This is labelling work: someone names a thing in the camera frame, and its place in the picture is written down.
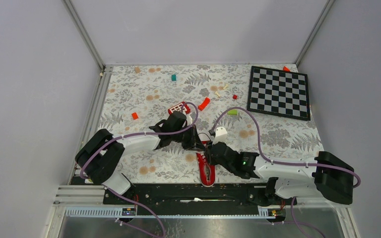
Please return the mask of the red canvas sneaker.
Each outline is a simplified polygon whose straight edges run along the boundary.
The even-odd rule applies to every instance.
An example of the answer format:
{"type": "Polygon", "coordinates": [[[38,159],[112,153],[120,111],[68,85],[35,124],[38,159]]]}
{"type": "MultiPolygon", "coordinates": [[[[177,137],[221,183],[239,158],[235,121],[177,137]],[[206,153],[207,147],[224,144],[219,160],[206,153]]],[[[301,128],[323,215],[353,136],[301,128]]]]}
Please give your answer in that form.
{"type": "Polygon", "coordinates": [[[197,152],[197,162],[200,182],[205,187],[211,187],[215,183],[215,166],[208,163],[204,153],[197,152]]]}

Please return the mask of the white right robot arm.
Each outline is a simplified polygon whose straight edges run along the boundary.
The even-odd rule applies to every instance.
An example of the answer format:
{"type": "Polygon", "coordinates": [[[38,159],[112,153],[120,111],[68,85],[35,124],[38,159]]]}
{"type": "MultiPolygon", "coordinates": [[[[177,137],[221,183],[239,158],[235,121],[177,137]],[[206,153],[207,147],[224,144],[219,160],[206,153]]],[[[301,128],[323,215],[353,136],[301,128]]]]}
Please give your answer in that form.
{"type": "Polygon", "coordinates": [[[272,184],[265,190],[266,201],[277,204],[293,197],[325,198],[350,205],[353,202],[354,168],[325,151],[297,163],[266,158],[256,152],[237,152],[224,142],[209,143],[204,153],[211,165],[221,165],[242,179],[262,179],[272,184]]]}

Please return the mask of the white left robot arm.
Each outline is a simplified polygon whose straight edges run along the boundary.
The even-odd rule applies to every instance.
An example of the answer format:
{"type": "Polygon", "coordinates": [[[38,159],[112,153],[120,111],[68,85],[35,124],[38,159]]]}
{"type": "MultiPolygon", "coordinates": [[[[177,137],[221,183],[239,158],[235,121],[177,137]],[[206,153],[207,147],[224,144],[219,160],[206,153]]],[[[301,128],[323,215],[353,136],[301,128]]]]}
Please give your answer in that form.
{"type": "Polygon", "coordinates": [[[122,173],[116,172],[121,157],[158,150],[171,142],[181,144],[184,150],[205,151],[196,126],[188,120],[188,116],[175,111],[145,132],[114,137],[107,129],[98,130],[74,158],[81,168],[81,177],[113,191],[121,203],[130,203],[134,197],[131,182],[122,173]]]}

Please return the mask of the red white window brick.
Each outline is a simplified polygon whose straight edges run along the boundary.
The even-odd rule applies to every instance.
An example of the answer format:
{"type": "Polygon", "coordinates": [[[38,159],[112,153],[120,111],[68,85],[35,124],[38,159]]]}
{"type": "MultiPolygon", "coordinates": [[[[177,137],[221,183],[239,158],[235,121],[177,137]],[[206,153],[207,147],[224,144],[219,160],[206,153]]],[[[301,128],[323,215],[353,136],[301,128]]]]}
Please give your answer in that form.
{"type": "Polygon", "coordinates": [[[168,108],[167,112],[171,115],[173,112],[181,112],[184,114],[189,114],[191,112],[189,106],[185,102],[180,102],[170,108],[168,108]]]}

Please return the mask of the orange red curved block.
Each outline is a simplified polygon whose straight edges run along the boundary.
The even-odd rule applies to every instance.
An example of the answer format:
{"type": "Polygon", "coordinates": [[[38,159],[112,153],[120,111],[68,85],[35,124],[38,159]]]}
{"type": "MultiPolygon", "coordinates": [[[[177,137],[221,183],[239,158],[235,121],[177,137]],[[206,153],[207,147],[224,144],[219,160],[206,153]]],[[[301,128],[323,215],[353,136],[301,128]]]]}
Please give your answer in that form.
{"type": "Polygon", "coordinates": [[[197,107],[200,111],[203,111],[210,103],[210,98],[206,97],[204,101],[197,107]]]}

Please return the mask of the green rectangular block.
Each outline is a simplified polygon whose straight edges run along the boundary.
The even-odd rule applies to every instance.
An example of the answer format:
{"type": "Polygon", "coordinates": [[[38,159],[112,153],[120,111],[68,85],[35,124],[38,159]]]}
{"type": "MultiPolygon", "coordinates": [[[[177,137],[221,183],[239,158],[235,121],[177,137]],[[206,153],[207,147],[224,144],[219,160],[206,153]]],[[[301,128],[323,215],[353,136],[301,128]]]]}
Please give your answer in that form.
{"type": "Polygon", "coordinates": [[[237,109],[232,109],[227,112],[228,115],[236,116],[238,115],[238,110],[237,109]]]}

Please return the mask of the floral patterned table mat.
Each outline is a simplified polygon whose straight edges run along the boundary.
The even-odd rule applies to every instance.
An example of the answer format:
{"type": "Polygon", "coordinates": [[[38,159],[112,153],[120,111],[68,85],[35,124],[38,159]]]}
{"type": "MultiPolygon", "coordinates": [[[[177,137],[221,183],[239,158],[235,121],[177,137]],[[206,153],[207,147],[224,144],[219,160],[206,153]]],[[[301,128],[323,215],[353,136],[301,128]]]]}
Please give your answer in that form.
{"type": "Polygon", "coordinates": [[[98,128],[115,136],[146,131],[166,119],[171,106],[182,101],[198,106],[208,97],[210,103],[203,111],[191,113],[202,140],[218,119],[228,132],[226,144],[235,151],[262,151],[293,162],[318,155],[323,145],[313,120],[244,112],[250,73],[247,64],[116,66],[110,73],[98,128]],[[228,115],[232,109],[238,115],[228,115]],[[132,113],[139,118],[134,120],[132,113]]]}

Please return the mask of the black grey chessboard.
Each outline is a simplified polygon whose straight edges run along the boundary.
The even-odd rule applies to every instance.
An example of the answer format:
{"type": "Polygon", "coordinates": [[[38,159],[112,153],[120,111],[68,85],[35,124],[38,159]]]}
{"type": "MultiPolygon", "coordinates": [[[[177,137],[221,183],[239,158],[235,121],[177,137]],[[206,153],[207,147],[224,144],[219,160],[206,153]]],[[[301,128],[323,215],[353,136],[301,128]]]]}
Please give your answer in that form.
{"type": "Polygon", "coordinates": [[[298,72],[252,66],[247,110],[310,121],[308,76],[298,72]]]}

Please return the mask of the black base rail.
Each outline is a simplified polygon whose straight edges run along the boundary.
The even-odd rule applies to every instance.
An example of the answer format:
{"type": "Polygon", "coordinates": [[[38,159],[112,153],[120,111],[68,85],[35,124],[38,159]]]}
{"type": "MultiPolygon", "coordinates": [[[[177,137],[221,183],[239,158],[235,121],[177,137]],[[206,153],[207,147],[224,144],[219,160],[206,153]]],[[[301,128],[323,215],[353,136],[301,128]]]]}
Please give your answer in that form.
{"type": "Polygon", "coordinates": [[[257,215],[258,207],[286,208],[292,202],[264,183],[136,183],[123,196],[166,216],[257,215]]]}

